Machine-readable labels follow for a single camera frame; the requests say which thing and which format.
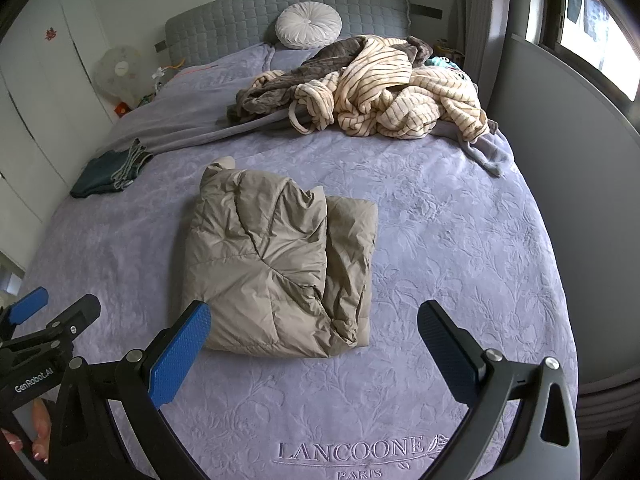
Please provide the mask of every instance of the metal screw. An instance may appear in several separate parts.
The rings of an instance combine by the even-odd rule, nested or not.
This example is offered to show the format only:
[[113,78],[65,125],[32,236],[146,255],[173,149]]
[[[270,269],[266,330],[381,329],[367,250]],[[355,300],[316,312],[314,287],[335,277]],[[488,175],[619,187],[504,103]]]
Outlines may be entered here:
[[81,366],[82,366],[81,357],[74,357],[73,359],[71,359],[71,361],[69,361],[69,368],[71,368],[72,370],[75,370],[76,368],[79,368]]
[[138,361],[140,361],[140,359],[142,359],[142,350],[130,350],[129,352],[127,352],[127,361],[129,361],[130,363],[137,363]]
[[560,363],[555,357],[545,357],[545,365],[547,365],[552,370],[558,370],[558,368],[560,367]]
[[484,353],[486,354],[486,357],[489,359],[489,361],[493,361],[494,363],[499,363],[504,357],[502,355],[502,352],[496,350],[495,348],[488,348]]

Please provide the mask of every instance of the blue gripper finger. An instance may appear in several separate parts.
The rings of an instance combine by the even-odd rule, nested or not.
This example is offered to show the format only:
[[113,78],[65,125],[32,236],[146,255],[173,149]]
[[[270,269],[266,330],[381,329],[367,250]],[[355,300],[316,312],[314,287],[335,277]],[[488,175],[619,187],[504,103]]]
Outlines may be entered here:
[[186,319],[180,316],[176,325],[181,323],[182,326],[178,328],[177,333],[150,370],[149,397],[156,408],[174,400],[175,394],[209,335],[211,328],[209,306],[206,303],[192,303],[187,311],[191,309],[193,310]]
[[39,286],[9,307],[11,309],[9,323],[12,325],[24,323],[47,303],[49,303],[49,293],[46,288]]

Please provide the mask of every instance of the round white pillow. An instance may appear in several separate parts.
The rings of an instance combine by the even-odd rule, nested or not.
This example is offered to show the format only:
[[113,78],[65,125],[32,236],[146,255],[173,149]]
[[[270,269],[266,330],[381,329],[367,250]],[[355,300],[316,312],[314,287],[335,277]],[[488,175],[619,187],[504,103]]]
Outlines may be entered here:
[[340,14],[319,2],[300,2],[284,9],[276,21],[280,42],[295,50],[327,46],[340,36]]

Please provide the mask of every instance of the embossed floral pattern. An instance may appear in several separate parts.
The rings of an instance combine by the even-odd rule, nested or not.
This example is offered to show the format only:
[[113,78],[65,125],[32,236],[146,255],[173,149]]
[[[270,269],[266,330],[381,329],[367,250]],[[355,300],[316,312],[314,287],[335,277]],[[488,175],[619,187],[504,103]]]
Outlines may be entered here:
[[[505,149],[504,138],[496,143]],[[124,193],[66,200],[24,290],[49,289],[42,327],[90,292],[100,319],[76,340],[89,362],[144,348],[177,316],[185,229],[204,167],[222,155],[300,186],[378,204],[371,340],[332,359],[250,358],[203,350],[162,412],[218,479],[417,478],[462,420],[417,333],[436,299],[485,347],[512,360],[558,357],[575,397],[564,293],[536,203],[515,166],[489,176],[443,138],[397,142],[329,130],[265,132],[157,155]],[[479,471],[495,461],[509,405]],[[149,473],[121,410],[116,420]]]

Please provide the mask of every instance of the grey quilted headboard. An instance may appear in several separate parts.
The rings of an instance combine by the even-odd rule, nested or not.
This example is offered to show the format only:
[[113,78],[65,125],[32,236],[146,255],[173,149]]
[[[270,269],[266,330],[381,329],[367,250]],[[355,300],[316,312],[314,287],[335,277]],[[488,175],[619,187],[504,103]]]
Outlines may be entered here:
[[252,44],[276,41],[273,25],[297,2],[332,6],[342,19],[342,36],[378,34],[404,37],[409,30],[408,0],[215,0],[174,16],[164,33],[172,64],[210,63]]

